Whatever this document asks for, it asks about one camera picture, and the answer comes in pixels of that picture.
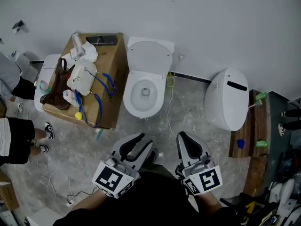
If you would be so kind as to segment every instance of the person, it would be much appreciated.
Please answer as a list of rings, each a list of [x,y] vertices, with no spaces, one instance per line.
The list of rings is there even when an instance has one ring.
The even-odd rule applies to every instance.
[[[2,97],[15,101],[15,96],[34,100],[35,86],[20,76],[17,64],[0,53],[0,94]]]
[[[239,225],[234,211],[223,208],[210,192],[195,196],[198,213],[189,203],[184,186],[163,166],[147,163],[139,173],[141,178],[120,198],[107,197],[97,190],[53,226],[170,225],[179,222],[204,226]]]
[[[301,109],[293,109],[290,111],[281,112],[281,117],[301,117]],[[285,130],[298,130],[301,129],[301,121],[293,121],[288,123],[279,123],[278,130],[279,134],[282,137],[285,133]]]
[[[19,118],[5,117],[0,119],[0,166],[4,163],[25,164],[28,156],[47,153],[50,148],[46,145],[34,145],[34,140],[43,138],[53,140],[55,135],[49,122],[45,129],[36,129],[33,122]]]

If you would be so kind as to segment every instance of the baseboard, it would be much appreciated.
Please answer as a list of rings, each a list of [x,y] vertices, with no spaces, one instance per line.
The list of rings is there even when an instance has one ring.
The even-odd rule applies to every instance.
[[[203,82],[203,83],[206,83],[206,84],[210,84],[211,83],[210,80],[205,80],[205,79],[202,79],[202,78],[199,78],[199,77],[194,77],[194,76],[186,75],[186,74],[182,74],[182,73],[175,73],[175,76],[176,77],[180,77],[180,78],[185,78],[185,79],[193,80],[193,81]]]

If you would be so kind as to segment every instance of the robotic hand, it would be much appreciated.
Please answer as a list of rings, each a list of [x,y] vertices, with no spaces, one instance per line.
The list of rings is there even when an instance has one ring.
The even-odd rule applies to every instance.
[[[184,131],[177,135],[176,140],[182,162],[175,173],[192,195],[204,194],[222,186],[220,168],[213,162],[207,144]]]
[[[138,133],[119,140],[107,160],[99,163],[92,182],[107,196],[119,198],[140,178],[138,170],[151,152],[153,142],[146,143],[136,157],[128,154],[144,135]]]

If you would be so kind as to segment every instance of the electrical outlet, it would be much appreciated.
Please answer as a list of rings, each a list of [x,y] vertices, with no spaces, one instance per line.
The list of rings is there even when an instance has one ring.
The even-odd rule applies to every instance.
[[[179,61],[182,61],[185,57],[186,55],[179,53]]]
[[[66,206],[69,208],[74,204],[74,200],[70,200],[68,203],[66,203]]]

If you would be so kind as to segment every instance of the blue object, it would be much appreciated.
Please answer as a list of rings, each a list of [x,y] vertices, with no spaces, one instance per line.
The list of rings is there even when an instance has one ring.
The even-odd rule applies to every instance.
[[[99,138],[100,138],[100,136],[102,135],[102,133],[103,133],[103,129],[101,129],[101,130],[98,132],[97,137],[96,137],[96,141],[99,140]]]
[[[116,91],[117,91],[117,88],[116,88],[116,85],[114,84],[113,80],[111,79],[111,77],[107,74],[107,73],[103,73],[103,76],[106,77],[108,79],[108,81],[110,82],[111,86],[113,87],[113,92],[110,93],[109,92],[109,88],[105,85],[105,83],[103,83],[99,78],[97,78],[96,76],[94,76],[93,74],[91,74],[95,79],[97,79],[104,87],[104,89],[106,90],[108,96],[113,96],[115,95]]]
[[[108,81],[110,82],[110,84],[112,85],[112,87],[113,87],[113,92],[112,92],[112,93],[109,92],[109,88],[108,88],[108,87],[107,87],[100,79],[98,79],[98,78],[96,78],[96,77],[95,77],[95,78],[96,78],[96,79],[104,86],[104,89],[105,89],[105,91],[107,92],[108,96],[111,97],[111,96],[115,95],[115,93],[116,93],[116,91],[117,91],[116,85],[114,84],[114,82],[112,81],[111,77],[110,77],[108,74],[103,73],[103,76],[106,77],[106,78],[108,79]],[[98,104],[99,104],[99,120],[98,120],[98,123],[97,123],[96,126],[91,126],[91,125],[88,123],[87,119],[86,119],[86,115],[85,115],[85,112],[84,112],[84,110],[83,110],[83,107],[82,107],[82,104],[81,104],[81,99],[80,99],[80,96],[79,96],[78,91],[75,90],[74,93],[75,93],[75,96],[76,96],[76,100],[77,100],[77,102],[79,103],[79,112],[82,113],[85,123],[86,123],[88,126],[90,126],[90,127],[98,128],[98,126],[99,126],[99,124],[100,124],[100,122],[101,122],[101,120],[102,120],[102,116],[103,116],[103,104],[102,104],[102,101],[101,101],[100,97],[98,96],[98,94],[94,94],[94,97],[95,97],[95,99],[97,100],[97,102],[98,102]]]
[[[243,149],[246,142],[244,140],[237,140],[238,148]]]

